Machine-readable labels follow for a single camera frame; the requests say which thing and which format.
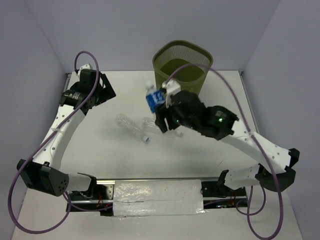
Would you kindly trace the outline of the large clear plastic bottle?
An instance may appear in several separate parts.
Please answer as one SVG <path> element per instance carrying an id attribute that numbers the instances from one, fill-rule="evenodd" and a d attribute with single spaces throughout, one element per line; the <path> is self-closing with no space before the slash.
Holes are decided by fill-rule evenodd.
<path id="1" fill-rule="evenodd" d="M 144 117 L 141 123 L 141 128 L 145 132 L 161 135 L 163 137 L 168 138 L 182 138 L 184 134 L 179 129 L 174 130 L 168 130 L 165 133 L 163 133 L 160 128 L 156 125 L 155 119 L 151 117 Z"/>

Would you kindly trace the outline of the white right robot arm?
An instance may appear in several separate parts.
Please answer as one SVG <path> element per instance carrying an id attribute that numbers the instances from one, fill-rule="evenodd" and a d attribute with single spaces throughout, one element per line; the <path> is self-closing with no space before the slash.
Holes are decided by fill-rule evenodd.
<path id="1" fill-rule="evenodd" d="M 223 106 L 205 106 L 196 94 L 182 90 L 171 97 L 169 105 L 156 106 L 155 115 L 155 123 L 163 133 L 184 126 L 231 145 L 256 161 L 251 167 L 222 171 L 217 181 L 221 195 L 256 185 L 283 192 L 295 181 L 293 166 L 300 152 L 281 148 L 257 132 L 250 132 L 236 114 Z"/>

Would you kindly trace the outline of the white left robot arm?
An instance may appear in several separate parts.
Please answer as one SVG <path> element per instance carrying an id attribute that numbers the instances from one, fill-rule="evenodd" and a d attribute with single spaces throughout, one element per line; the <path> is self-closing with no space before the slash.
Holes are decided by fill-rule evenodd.
<path id="1" fill-rule="evenodd" d="M 116 93 L 104 73 L 82 69 L 78 81 L 62 93 L 57 115 L 45 136 L 44 146 L 23 166 L 21 159 L 17 169 L 29 189 L 56 197 L 64 192 L 77 191 L 86 199 L 98 194 L 96 177 L 86 173 L 60 171 L 63 155 L 89 110 L 114 98 Z"/>

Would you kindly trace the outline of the blue label plastic bottle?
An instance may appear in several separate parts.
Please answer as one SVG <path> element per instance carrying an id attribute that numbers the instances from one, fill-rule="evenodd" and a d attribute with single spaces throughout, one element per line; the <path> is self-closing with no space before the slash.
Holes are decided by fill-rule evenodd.
<path id="1" fill-rule="evenodd" d="M 151 81 L 147 81 L 144 86 L 146 89 L 146 102 L 149 106 L 150 111 L 154 114 L 156 111 L 156 107 L 165 103 L 165 96 L 160 90 L 155 88 L 154 84 Z"/>

